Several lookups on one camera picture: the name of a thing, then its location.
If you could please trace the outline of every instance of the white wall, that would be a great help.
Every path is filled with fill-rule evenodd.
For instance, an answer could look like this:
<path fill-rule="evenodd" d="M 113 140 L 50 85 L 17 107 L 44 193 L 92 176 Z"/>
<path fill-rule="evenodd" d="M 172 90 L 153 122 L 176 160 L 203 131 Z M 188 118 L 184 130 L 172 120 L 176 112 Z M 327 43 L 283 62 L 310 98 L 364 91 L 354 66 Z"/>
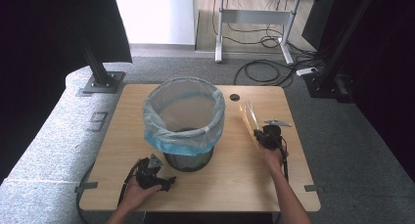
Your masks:
<path fill-rule="evenodd" d="M 197 0 L 116 0 L 130 44 L 196 44 Z"/>

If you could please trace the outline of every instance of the tabletop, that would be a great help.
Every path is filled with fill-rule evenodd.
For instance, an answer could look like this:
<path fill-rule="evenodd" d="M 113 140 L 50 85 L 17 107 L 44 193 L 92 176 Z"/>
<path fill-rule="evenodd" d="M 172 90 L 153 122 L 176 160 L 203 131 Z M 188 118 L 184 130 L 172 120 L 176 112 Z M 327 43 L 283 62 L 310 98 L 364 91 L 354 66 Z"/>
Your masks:
<path fill-rule="evenodd" d="M 98 182 L 98 187 L 84 191 L 80 201 L 82 209 L 115 210 L 131 166 L 138 158 L 155 154 L 164 162 L 158 177 L 176 176 L 177 179 L 169 192 L 156 193 L 139 210 L 278 211 L 272 180 L 239 111 L 241 103 L 251 101 L 258 121 L 278 118 L 293 125 L 282 127 L 290 153 L 290 184 L 305 210 L 319 210 L 317 194 L 304 188 L 313 185 L 313 180 L 282 88 L 217 85 L 226 103 L 222 137 L 207 166 L 195 172 L 180 172 L 144 139 L 143 101 L 158 86 L 129 84 L 124 87 L 88 179 L 88 182 Z M 239 95 L 240 100 L 232 101 L 232 94 Z"/>

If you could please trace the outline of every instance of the trash can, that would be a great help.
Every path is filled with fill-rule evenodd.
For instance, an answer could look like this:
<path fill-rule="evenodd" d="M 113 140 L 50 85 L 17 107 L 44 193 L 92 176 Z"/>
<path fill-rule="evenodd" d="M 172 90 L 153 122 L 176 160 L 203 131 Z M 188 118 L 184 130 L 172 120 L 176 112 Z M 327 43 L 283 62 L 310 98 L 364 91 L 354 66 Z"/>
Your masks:
<path fill-rule="evenodd" d="M 144 101 L 144 138 L 180 171 L 203 168 L 220 139 L 225 101 L 219 89 L 197 77 L 168 80 Z"/>

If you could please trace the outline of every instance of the white desk leg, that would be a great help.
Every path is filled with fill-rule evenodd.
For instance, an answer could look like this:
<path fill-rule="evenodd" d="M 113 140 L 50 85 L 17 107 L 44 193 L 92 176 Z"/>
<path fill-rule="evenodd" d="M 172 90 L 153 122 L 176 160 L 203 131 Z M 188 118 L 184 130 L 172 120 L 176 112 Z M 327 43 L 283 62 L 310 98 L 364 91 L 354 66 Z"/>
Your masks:
<path fill-rule="evenodd" d="M 283 37 L 278 38 L 278 41 L 280 42 L 280 47 L 281 47 L 281 50 L 282 50 L 282 52 L 284 54 L 284 57 L 286 59 L 287 65 L 292 65 L 294 63 L 293 58 L 291 57 L 290 51 L 288 50 L 287 39 L 288 39 L 288 36 L 290 35 L 291 28 L 293 27 L 294 18 L 296 17 L 297 8 L 299 7 L 299 3 L 300 3 L 300 0 L 295 0 L 294 1 L 294 7 L 291 10 L 291 14 L 290 14 L 290 17 L 289 17 L 288 22 L 286 24 L 287 27 L 284 31 Z"/>
<path fill-rule="evenodd" d="M 223 11 L 223 0 L 220 2 L 219 7 L 219 20 L 217 22 L 217 36 L 216 36 L 216 49 L 214 53 L 214 60 L 217 63 L 222 62 L 222 11 Z"/>

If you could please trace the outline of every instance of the trash bag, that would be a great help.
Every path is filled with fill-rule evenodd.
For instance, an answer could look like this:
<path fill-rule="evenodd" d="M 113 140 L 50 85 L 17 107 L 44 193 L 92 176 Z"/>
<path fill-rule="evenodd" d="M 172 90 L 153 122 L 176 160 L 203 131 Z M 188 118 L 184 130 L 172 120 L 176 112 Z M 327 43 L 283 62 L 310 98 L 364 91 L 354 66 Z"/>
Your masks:
<path fill-rule="evenodd" d="M 222 92 L 203 79 L 176 78 L 144 101 L 143 118 L 147 142 L 166 157 L 188 159 L 212 152 L 222 135 L 225 101 Z"/>

